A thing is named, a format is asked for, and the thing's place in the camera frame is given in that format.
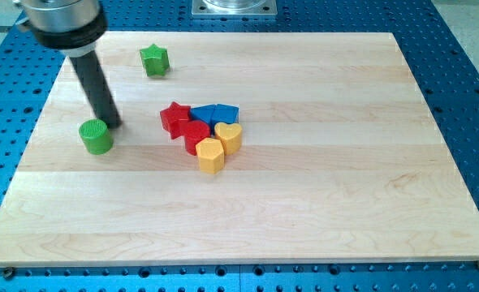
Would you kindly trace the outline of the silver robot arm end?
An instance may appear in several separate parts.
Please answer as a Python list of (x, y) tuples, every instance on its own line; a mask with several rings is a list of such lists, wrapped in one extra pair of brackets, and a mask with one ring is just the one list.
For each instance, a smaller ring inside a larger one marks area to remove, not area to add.
[(98, 0), (22, 0), (22, 19), (15, 25), (31, 32), (38, 43), (79, 58), (95, 50), (107, 30), (107, 20)]

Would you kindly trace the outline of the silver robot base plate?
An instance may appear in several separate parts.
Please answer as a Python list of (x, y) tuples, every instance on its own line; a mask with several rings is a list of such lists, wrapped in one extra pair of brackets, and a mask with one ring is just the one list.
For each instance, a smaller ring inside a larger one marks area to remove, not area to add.
[(192, 16), (276, 16), (276, 0), (192, 0)]

